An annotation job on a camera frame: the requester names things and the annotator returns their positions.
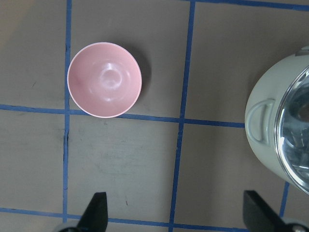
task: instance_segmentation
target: floor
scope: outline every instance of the floor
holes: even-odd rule
[[[77,221],[97,191],[107,232],[244,232],[246,189],[309,223],[309,197],[257,160],[244,130],[256,81],[309,44],[309,1],[269,1],[2,0],[1,231]],[[81,111],[65,78],[103,41],[126,48],[143,80],[111,119]]]

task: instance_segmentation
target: pink bowl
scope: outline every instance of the pink bowl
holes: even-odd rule
[[[75,103],[86,113],[116,117],[128,111],[140,95],[140,68],[124,48],[93,43],[71,61],[68,87]]]

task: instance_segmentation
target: pot lid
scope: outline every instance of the pot lid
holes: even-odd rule
[[[285,92],[275,121],[275,144],[286,174],[309,194],[309,66]]]

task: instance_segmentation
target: blue tape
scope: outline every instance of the blue tape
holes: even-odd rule
[[[196,124],[196,125],[245,128],[245,124],[240,122],[220,122],[220,121],[208,121],[198,119],[185,119],[184,122],[186,124]]]
[[[89,114],[87,114],[86,112],[84,112],[82,110],[70,110],[69,114],[70,115],[87,115],[87,116],[89,116]]]
[[[251,0],[185,0],[195,2],[208,2],[208,3],[227,3],[241,6],[255,6],[255,7],[268,7],[295,11],[309,11],[309,5],[265,2],[265,1],[251,1]]]
[[[10,208],[0,208],[0,212],[3,213],[13,213],[13,214],[26,214],[34,216],[45,216],[61,218],[63,214],[41,212],[33,210],[23,210],[23,209],[10,209]],[[80,215],[68,214],[69,219],[81,219]],[[159,226],[159,227],[170,227],[171,225],[166,222],[156,222],[156,221],[141,221],[141,220],[129,220],[129,219],[119,219],[119,218],[109,218],[110,223],[121,223],[121,224],[133,224],[133,225],[144,225],[144,226]],[[223,231],[223,232],[247,232],[247,229],[239,228],[227,228],[227,227],[214,227],[214,226],[199,226],[199,225],[186,225],[186,224],[173,224],[174,228],[191,229],[191,230],[205,230],[205,231]]]
[[[68,89],[67,74],[70,65],[71,51],[71,10],[72,0],[67,0],[66,18],[66,53],[65,53],[65,85],[64,85],[64,136],[63,136],[63,202],[62,202],[62,221],[68,219],[68,159],[69,159],[69,130],[70,130],[70,93]]]
[[[186,224],[174,224],[174,228],[181,228],[188,230],[204,230],[204,231],[248,232],[247,229],[241,229],[241,228],[198,226],[198,225],[186,225]]]
[[[108,222],[122,223],[122,224],[134,224],[134,225],[144,225],[144,226],[161,226],[161,227],[168,227],[169,226],[169,223],[165,223],[165,222],[140,221],[140,220],[129,220],[129,219],[118,219],[118,218],[109,218]]]
[[[148,120],[148,121],[158,121],[158,122],[179,122],[179,118],[175,117],[154,117],[148,115],[132,115],[132,114],[123,114],[117,118],[126,118],[126,119],[138,119],[138,120]]]
[[[63,136],[63,203],[62,213],[63,222],[67,221],[68,213],[68,159],[69,159],[69,130],[70,130],[70,115],[64,116],[64,136]]]
[[[288,182],[285,182],[284,189],[283,189],[282,200],[281,200],[281,207],[280,207],[280,212],[279,212],[279,216],[280,217],[284,216],[286,201],[287,201],[288,193],[289,193],[289,187],[290,187],[290,184]]]
[[[65,90],[64,90],[64,108],[70,108],[70,92],[68,89],[67,75],[70,66],[71,54],[71,15],[72,15],[72,0],[67,0],[67,18],[66,18],[66,53],[65,53]]]
[[[82,216],[80,216],[80,215],[68,214],[67,217],[68,217],[69,219],[77,219],[77,220],[79,220],[79,219],[81,219]]]
[[[30,112],[30,113],[43,113],[43,114],[64,114],[64,110],[61,109],[47,109],[47,108],[35,108],[26,106],[13,106],[0,104],[0,110]]]
[[[176,159],[174,167],[174,178],[173,178],[173,189],[172,198],[170,204],[170,215],[169,215],[169,232],[173,232],[173,225],[175,219],[175,208],[177,199],[177,188],[178,188],[178,178],[179,178],[179,168],[180,168],[180,158],[183,142],[183,125],[185,116],[185,107],[187,101],[188,92],[188,82],[190,73],[190,60],[191,60],[191,48],[192,48],[192,38],[193,38],[193,27],[194,27],[194,14],[195,14],[195,2],[190,2],[189,10],[189,21],[188,21],[188,34],[187,34],[187,47],[185,55],[184,64],[184,74],[183,74],[183,91],[182,91],[182,102],[180,107],[180,121],[178,127],[178,138],[177,138],[177,149],[176,149]]]
[[[12,213],[12,214],[27,214],[27,215],[35,215],[35,216],[45,216],[45,217],[54,217],[61,218],[62,214],[57,213],[49,213],[49,212],[40,212],[33,210],[24,210],[24,209],[9,209],[9,208],[0,208],[0,212],[3,213]]]

